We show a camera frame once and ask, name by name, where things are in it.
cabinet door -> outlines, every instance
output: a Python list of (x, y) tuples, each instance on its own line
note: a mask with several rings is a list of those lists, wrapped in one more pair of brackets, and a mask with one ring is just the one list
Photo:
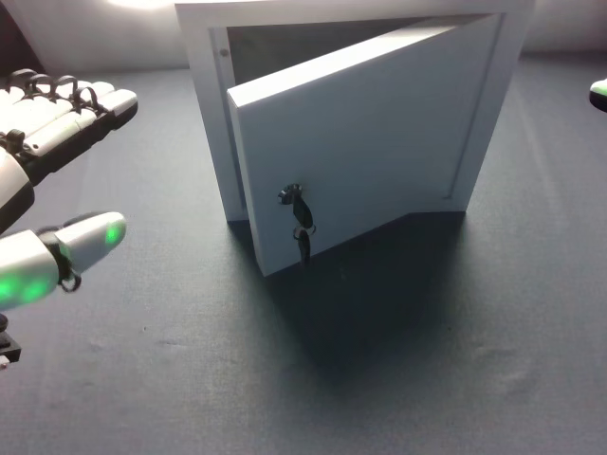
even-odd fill
[(431, 19), (228, 90), (264, 275), (300, 260), (292, 207), (277, 202), (289, 184), (314, 216), (312, 254), (407, 213), (466, 208), (451, 193), (499, 24)]

open white door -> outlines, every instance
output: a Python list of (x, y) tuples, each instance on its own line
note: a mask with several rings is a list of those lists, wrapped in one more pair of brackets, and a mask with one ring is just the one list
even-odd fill
[(289, 184), (314, 215), (312, 254), (407, 213), (466, 209), (452, 193), (499, 25), (431, 19), (228, 90), (264, 275), (300, 260), (277, 203)]

gray fabric surface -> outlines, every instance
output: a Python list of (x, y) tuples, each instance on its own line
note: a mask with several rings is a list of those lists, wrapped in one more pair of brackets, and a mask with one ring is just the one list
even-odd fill
[(264, 280), (189, 73), (96, 75), (138, 115), (17, 228), (115, 209), (129, 231), (81, 292), (9, 313), (0, 453), (604, 453), (606, 76), (524, 59), (463, 220), (407, 217)]

white wall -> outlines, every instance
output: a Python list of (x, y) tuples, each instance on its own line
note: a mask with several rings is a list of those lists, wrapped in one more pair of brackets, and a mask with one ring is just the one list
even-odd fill
[[(188, 64), (172, 4), (147, 10), (108, 0), (2, 2), (50, 73)], [(525, 49), (607, 49), (607, 0), (538, 0)]]

